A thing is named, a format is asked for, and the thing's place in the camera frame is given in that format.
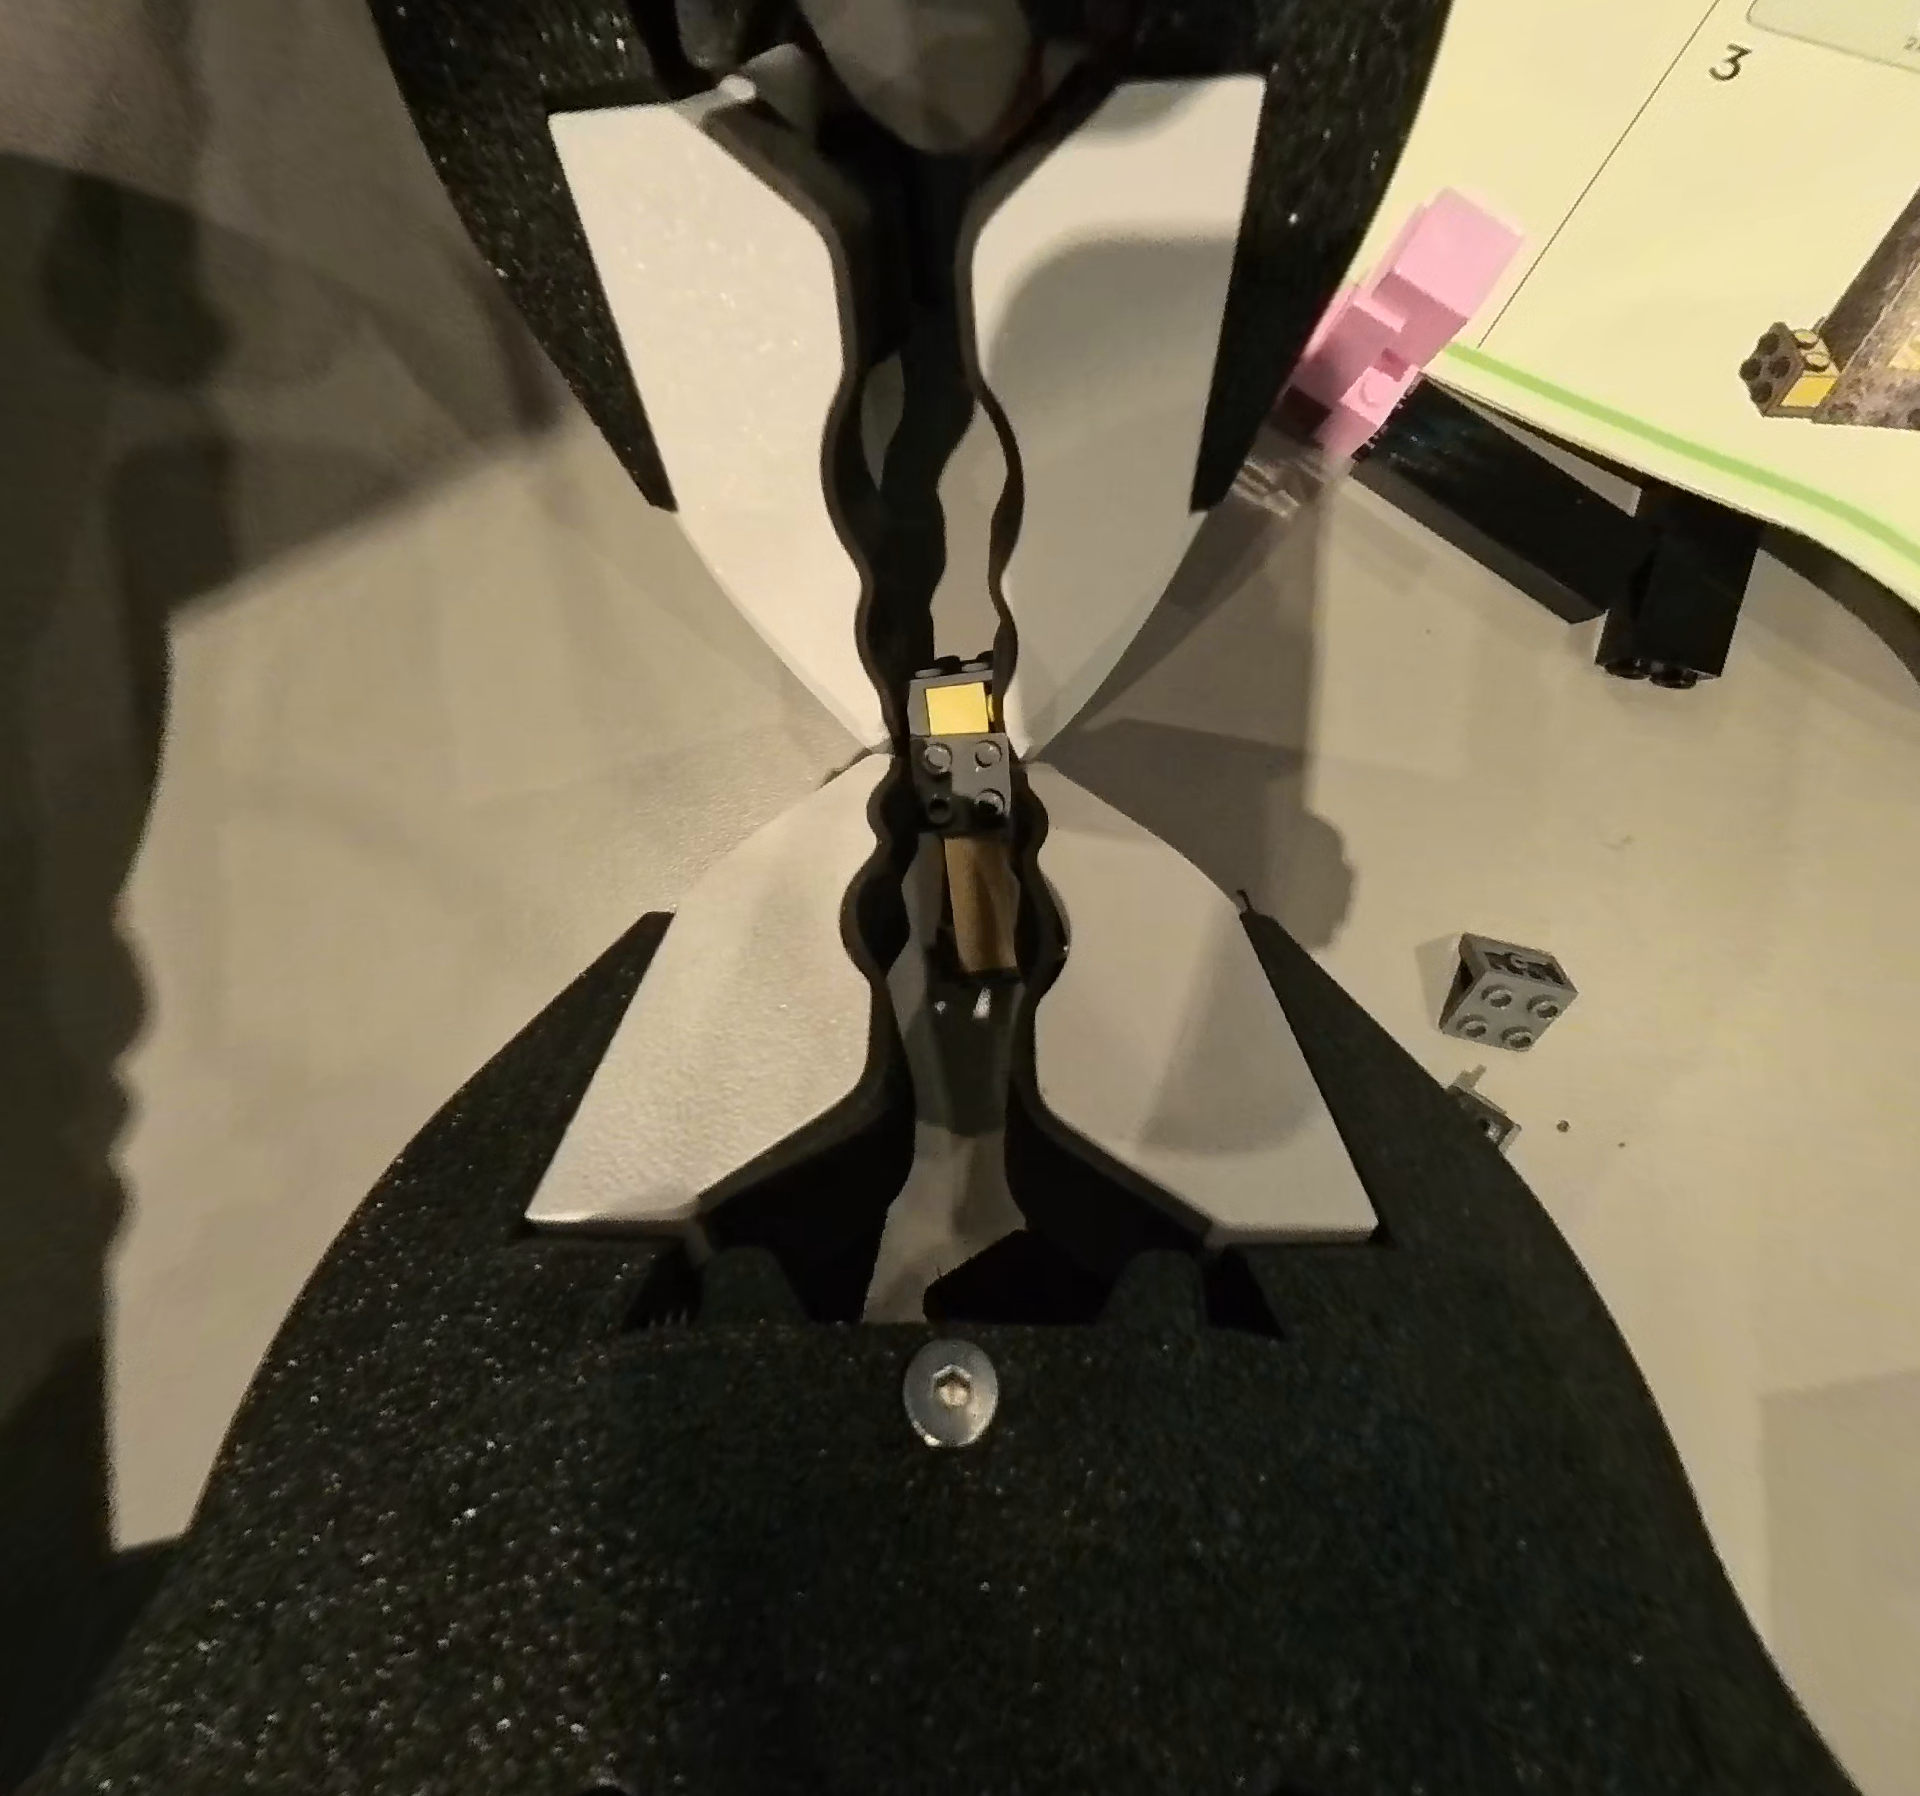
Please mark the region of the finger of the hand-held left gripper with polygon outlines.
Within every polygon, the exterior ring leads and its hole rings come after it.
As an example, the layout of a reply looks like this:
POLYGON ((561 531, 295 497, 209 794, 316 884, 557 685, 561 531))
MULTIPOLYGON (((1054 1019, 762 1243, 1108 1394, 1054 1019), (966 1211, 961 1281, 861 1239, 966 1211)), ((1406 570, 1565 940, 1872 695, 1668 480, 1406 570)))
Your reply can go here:
POLYGON ((889 282, 826 77, 555 110, 549 137, 701 565, 860 748, 900 717, 869 391, 889 282))
POLYGON ((1021 757, 1090 702, 1199 534, 1260 110, 1260 77, 1124 82, 975 211, 971 380, 1004 460, 996 685, 1021 757))

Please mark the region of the clear small brick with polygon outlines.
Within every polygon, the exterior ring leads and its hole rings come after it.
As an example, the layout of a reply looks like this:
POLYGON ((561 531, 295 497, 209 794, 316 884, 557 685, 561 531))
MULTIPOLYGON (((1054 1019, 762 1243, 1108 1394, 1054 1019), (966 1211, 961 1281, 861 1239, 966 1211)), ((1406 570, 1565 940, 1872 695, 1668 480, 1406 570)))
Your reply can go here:
POLYGON ((1259 514, 1263 519, 1287 524, 1322 506, 1341 480, 1341 466, 1330 463, 1313 449, 1255 451, 1237 466, 1217 512, 1259 514))

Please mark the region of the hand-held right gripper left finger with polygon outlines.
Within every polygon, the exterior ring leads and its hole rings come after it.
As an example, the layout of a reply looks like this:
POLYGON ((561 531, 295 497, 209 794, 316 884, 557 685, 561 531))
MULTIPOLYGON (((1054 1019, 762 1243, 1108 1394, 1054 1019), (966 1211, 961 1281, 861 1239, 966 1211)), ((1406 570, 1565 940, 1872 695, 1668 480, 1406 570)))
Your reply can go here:
POLYGON ((541 1231, 677 1228, 879 1072, 904 934, 860 757, 764 823, 674 907, 526 1209, 541 1231))

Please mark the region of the pale green instruction booklet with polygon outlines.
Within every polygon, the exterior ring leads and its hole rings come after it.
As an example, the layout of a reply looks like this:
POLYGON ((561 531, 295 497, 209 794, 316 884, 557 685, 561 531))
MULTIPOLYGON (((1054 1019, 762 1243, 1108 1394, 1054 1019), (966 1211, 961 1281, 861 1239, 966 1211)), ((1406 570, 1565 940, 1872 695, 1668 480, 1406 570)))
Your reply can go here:
POLYGON ((1404 185, 1523 260, 1434 364, 1918 594, 1918 0, 1455 0, 1404 185))

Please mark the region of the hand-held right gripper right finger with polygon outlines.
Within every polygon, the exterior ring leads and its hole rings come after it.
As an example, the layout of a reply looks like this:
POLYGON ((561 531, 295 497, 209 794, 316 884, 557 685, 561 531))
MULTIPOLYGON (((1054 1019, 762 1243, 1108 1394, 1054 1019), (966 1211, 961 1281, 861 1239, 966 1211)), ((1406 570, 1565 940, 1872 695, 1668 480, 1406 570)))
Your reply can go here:
POLYGON ((1062 774, 1028 776, 1065 923, 1040 1105, 1204 1239, 1366 1239, 1378 1211, 1235 903, 1062 774))

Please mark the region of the yellow long brick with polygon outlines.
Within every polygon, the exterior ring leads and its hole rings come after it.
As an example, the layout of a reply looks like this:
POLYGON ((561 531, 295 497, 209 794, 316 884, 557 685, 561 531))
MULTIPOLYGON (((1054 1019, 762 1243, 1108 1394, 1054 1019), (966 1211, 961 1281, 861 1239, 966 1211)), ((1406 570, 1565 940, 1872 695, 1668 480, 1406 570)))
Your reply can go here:
POLYGON ((1013 812, 1004 833, 935 836, 942 846, 947 929, 957 968, 968 977, 1013 977, 1019 907, 1013 812))

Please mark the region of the pink brick figure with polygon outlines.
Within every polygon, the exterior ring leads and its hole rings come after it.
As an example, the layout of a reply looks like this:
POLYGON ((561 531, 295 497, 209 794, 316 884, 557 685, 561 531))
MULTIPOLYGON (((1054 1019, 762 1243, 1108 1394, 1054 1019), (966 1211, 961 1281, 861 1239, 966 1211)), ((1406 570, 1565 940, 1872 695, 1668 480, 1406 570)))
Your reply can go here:
POLYGON ((1412 207, 1373 271, 1332 297, 1280 391, 1280 429, 1327 460, 1354 458, 1521 247, 1523 231, 1455 190, 1412 207))

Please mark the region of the black long brick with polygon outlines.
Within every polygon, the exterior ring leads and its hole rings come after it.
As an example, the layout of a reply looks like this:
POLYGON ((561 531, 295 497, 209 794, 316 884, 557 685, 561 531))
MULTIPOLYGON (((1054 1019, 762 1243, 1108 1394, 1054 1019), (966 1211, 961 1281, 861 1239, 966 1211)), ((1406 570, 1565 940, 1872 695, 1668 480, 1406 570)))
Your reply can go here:
POLYGON ((1667 483, 1646 483, 1618 599, 1600 625, 1596 665, 1614 679, 1694 691, 1724 674, 1759 554, 1761 521, 1667 483))
POLYGON ((1352 479, 1567 625, 1614 610, 1652 554, 1633 512, 1437 387, 1415 388, 1352 479))

